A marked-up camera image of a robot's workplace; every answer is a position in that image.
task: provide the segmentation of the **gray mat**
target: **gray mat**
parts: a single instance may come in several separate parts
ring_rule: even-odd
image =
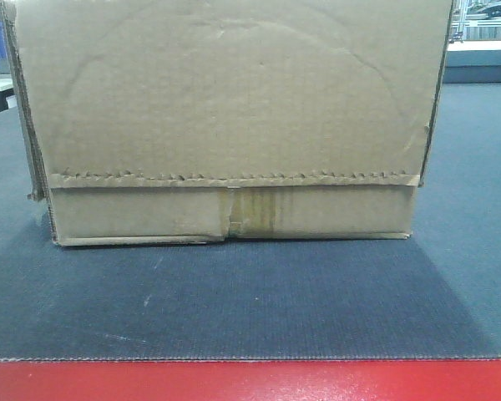
[[[501,85],[445,86],[408,241],[61,249],[0,114],[0,358],[501,357]]]

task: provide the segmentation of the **cardboard box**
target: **cardboard box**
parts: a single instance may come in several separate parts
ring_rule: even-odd
[[[58,244],[409,236],[451,0],[0,8]]]

